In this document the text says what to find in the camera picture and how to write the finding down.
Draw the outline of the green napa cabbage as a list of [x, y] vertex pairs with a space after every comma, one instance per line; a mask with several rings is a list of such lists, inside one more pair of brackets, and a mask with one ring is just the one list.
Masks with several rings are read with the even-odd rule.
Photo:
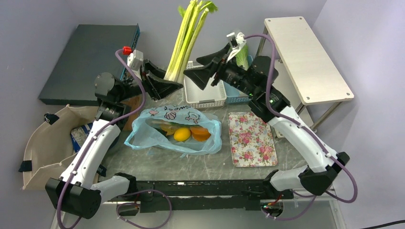
[[229, 62], [236, 64], [240, 68], [243, 68], [244, 70], [247, 70], [249, 68], [249, 62], [248, 62], [248, 46], [245, 44], [241, 51], [236, 54], [235, 57], [233, 57]]

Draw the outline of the green celery stalks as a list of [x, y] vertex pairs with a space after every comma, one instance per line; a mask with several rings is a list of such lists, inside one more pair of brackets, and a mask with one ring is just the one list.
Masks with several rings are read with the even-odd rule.
[[216, 11], [218, 11], [217, 6], [209, 0], [191, 0], [187, 8], [178, 7], [182, 21], [164, 76], [165, 80], [175, 83], [183, 82], [183, 71], [186, 69], [191, 52], [205, 24], [206, 18], [208, 14]]

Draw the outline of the light blue printed grocery bag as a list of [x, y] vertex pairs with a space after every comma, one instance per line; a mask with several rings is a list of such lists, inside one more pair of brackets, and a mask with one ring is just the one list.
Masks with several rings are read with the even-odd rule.
[[[165, 136], [161, 124], [178, 128], [200, 126], [208, 129], [211, 137], [199, 142], [190, 137], [184, 142], [175, 141], [173, 135]], [[124, 142], [134, 150], [158, 147], [181, 153], [182, 157], [215, 154], [222, 148], [221, 122], [217, 116], [205, 114], [190, 105], [165, 105], [142, 111], [132, 123], [132, 132]]]

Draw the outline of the beige canvas tote bag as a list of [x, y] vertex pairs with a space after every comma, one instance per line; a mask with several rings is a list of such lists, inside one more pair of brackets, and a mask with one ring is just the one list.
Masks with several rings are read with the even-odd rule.
[[34, 131], [19, 170], [23, 190], [44, 190], [50, 178], [59, 178], [75, 158], [71, 131], [94, 121], [97, 110], [95, 106], [67, 105]]

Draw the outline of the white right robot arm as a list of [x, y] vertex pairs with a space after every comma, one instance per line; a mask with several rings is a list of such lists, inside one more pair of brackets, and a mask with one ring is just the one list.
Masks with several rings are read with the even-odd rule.
[[289, 100], [274, 86], [266, 99], [271, 58], [257, 56], [247, 70], [227, 60], [230, 45], [210, 55], [199, 57], [201, 67], [183, 73], [200, 89], [223, 81], [249, 96], [251, 111], [278, 130], [303, 156], [307, 165], [287, 171], [274, 170], [263, 181], [263, 192], [275, 198], [284, 190], [304, 188], [315, 196], [324, 194], [349, 161], [345, 152], [337, 153], [324, 144], [300, 119]]

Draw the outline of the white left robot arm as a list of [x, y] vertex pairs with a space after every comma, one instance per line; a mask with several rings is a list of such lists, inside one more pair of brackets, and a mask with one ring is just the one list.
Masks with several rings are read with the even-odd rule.
[[183, 85], [165, 80], [165, 72], [148, 60], [130, 73], [132, 78], [124, 80], [110, 73], [100, 73], [95, 78], [99, 107], [89, 135], [69, 167], [59, 178], [50, 178], [45, 185], [58, 216], [66, 212], [90, 219], [102, 203], [118, 196], [124, 200], [136, 196], [137, 181], [129, 174], [116, 173], [106, 181], [93, 182], [105, 154], [118, 139], [130, 115], [130, 108], [123, 101], [137, 95], [160, 100]]

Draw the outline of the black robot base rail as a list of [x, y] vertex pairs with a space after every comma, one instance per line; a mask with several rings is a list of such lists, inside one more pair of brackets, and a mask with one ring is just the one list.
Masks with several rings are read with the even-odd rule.
[[260, 210], [266, 201], [293, 199], [290, 190], [272, 190], [263, 179], [138, 180], [113, 198], [139, 204], [141, 213], [157, 211], [234, 209]]

